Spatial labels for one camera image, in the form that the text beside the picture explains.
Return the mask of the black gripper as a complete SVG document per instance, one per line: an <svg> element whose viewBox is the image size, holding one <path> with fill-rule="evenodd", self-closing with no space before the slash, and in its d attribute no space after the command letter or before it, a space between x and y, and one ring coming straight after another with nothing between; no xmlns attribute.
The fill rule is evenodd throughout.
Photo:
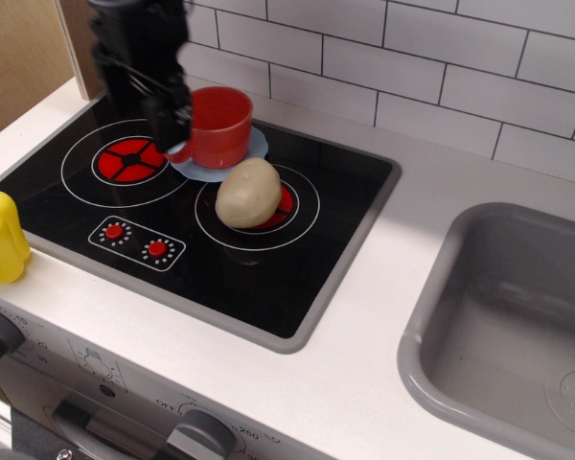
<svg viewBox="0 0 575 460"><path fill-rule="evenodd" d="M142 104L162 153L191 137L192 98L176 54L188 41L183 7L96 7L92 51L107 97L118 108Z"/></svg>

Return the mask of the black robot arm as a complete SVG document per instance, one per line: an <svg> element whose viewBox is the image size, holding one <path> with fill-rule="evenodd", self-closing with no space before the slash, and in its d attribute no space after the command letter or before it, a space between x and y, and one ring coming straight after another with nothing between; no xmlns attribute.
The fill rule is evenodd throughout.
<svg viewBox="0 0 575 460"><path fill-rule="evenodd" d="M123 113L140 109L162 153L191 136L193 103L177 53L189 39L181 1L91 1L92 56L107 97Z"/></svg>

